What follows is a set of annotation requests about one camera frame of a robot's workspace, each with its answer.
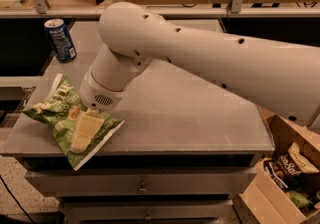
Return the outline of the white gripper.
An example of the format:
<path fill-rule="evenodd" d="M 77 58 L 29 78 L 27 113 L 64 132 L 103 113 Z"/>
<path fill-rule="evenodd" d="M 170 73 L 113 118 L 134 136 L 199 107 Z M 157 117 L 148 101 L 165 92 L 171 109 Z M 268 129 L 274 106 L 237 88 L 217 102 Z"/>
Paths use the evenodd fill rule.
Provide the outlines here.
<path fill-rule="evenodd" d="M 82 102 L 89 108 L 102 111 L 114 109 L 124 96 L 128 75 L 120 72 L 98 72 L 89 70 L 80 87 Z M 99 111 L 82 112 L 75 126 L 70 150 L 82 153 L 100 130 L 104 119 Z"/>

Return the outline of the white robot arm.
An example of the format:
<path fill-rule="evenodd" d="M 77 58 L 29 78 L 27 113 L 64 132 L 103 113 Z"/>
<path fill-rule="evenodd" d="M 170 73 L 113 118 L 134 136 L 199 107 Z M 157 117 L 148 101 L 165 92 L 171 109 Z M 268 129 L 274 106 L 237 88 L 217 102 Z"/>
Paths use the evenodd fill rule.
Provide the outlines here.
<path fill-rule="evenodd" d="M 128 2 L 104 10 L 99 34 L 80 94 L 125 119 L 110 152 L 267 151 L 257 106 L 319 140 L 316 47 L 181 27 Z"/>

